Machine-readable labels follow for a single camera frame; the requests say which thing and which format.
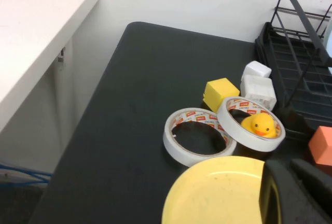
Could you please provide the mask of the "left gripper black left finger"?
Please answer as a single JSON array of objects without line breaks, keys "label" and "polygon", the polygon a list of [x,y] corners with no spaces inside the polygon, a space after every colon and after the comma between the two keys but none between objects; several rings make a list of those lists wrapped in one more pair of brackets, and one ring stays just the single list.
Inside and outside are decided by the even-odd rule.
[{"label": "left gripper black left finger", "polygon": [[262,223],[326,222],[326,214],[299,183],[290,164],[278,160],[264,164],[259,208]]}]

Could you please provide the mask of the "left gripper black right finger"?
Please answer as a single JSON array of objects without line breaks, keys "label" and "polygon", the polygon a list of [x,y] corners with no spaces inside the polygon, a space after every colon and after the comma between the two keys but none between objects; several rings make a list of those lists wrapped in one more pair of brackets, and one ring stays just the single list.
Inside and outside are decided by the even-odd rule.
[{"label": "left gripper black right finger", "polygon": [[331,176],[302,159],[292,159],[290,167],[314,203],[331,218]]}]

